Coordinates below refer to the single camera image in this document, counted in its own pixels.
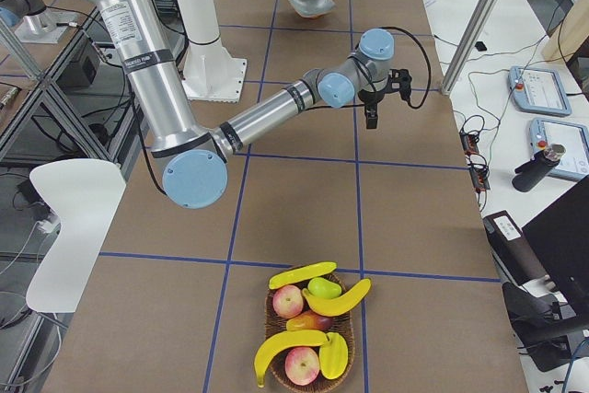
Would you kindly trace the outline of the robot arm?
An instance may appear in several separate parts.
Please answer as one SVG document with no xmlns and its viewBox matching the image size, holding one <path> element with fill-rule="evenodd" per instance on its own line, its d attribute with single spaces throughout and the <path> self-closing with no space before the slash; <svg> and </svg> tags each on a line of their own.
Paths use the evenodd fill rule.
<svg viewBox="0 0 589 393">
<path fill-rule="evenodd" d="M 214 0 L 177 0 L 189 43 L 183 67 L 176 64 L 152 0 L 87 1 L 98 8 L 155 137 L 152 154 L 164 192 L 182 207 L 216 202 L 225 191 L 230 155 L 316 103 L 341 108 L 358 95 L 382 97 L 391 90 L 393 36 L 370 29 L 342 64 L 311 70 L 209 129 L 196 121 L 191 101 L 239 98 L 247 65 L 221 42 Z"/>
</svg>

